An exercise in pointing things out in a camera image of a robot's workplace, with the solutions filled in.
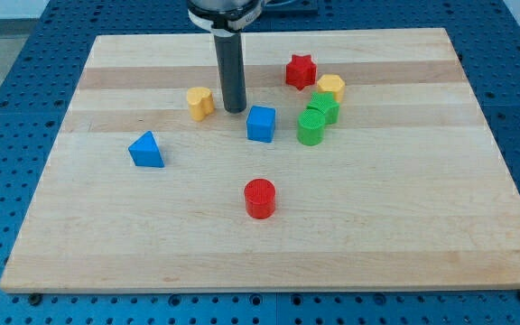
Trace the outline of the robot arm flange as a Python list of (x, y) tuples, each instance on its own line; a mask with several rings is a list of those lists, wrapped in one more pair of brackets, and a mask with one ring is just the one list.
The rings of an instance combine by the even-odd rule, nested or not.
[(187, 0), (190, 20), (219, 37), (240, 33), (263, 12), (265, 0)]

